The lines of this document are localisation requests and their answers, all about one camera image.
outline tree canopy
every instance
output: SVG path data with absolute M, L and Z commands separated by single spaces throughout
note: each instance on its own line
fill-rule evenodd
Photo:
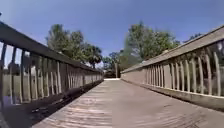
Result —
M 49 48 L 81 63 L 89 63 L 93 68 L 102 60 L 101 49 L 84 43 L 81 31 L 69 32 L 64 30 L 61 24 L 55 24 L 52 25 L 46 40 Z
M 151 29 L 143 22 L 131 25 L 125 38 L 124 49 L 119 53 L 119 66 L 124 70 L 179 44 L 168 31 Z

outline palm tree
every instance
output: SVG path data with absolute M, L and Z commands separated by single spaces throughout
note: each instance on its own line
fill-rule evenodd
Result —
M 95 65 L 102 61 L 102 51 L 99 47 L 86 43 L 84 48 L 86 61 L 95 69 Z

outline bridge deck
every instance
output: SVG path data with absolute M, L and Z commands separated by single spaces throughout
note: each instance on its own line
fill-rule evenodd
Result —
M 224 113 L 125 83 L 104 81 L 35 128 L 223 128 Z

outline blue sky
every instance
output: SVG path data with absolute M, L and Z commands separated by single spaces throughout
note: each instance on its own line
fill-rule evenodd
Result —
M 103 55 L 123 48 L 131 24 L 143 21 L 177 40 L 224 24 L 223 0 L 0 0 L 1 21 L 46 44 L 53 24 L 81 30 Z

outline wooden bridge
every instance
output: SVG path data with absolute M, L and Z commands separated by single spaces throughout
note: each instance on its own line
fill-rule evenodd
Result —
M 0 125 L 223 128 L 223 39 L 221 26 L 103 80 L 0 22 Z

